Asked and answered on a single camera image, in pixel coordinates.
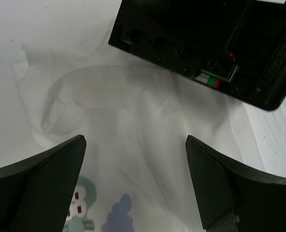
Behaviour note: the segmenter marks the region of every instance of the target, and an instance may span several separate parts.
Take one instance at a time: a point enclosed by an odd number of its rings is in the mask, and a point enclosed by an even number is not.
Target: red led
[[[219,85],[220,85],[220,80],[217,79],[216,82],[215,82],[215,84],[214,84],[214,87],[215,87],[215,88],[219,88]]]

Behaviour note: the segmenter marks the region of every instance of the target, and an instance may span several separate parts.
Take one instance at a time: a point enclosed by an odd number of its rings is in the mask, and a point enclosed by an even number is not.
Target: white backdrop
[[[107,0],[91,15],[89,9],[97,7],[93,0],[0,0],[0,166],[42,151],[31,136],[10,68],[21,45],[73,49],[68,41],[84,42],[93,32],[82,36],[82,29],[92,28],[105,11],[116,14],[119,5],[120,0]],[[73,27],[72,18],[81,24]],[[266,170],[286,176],[286,100],[273,113],[246,108]]]

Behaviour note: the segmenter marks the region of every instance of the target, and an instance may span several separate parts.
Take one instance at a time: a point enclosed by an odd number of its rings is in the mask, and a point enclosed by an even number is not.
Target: white fabric
[[[125,193],[135,232],[202,231],[186,137],[264,170],[245,108],[110,47],[112,26],[95,26],[75,45],[88,56],[23,47],[13,71],[33,135],[46,149],[86,137],[81,176],[97,189],[87,213],[95,231]]]

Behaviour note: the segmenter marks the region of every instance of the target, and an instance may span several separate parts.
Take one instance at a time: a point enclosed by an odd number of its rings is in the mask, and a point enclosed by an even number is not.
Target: blue printed shape
[[[131,197],[124,194],[119,203],[112,207],[107,222],[101,227],[103,232],[134,232],[133,219],[128,215],[132,207]]]

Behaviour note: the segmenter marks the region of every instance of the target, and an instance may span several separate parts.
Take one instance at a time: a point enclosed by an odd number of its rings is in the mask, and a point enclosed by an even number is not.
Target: white cloth
[[[125,194],[135,232],[202,231],[186,137],[264,170],[246,110],[110,47],[112,26],[95,26],[75,45],[78,53],[91,51],[86,56],[23,47],[13,71],[34,137],[47,149],[76,134],[86,137],[81,176],[96,186],[86,214],[95,231],[109,231],[107,216]]]

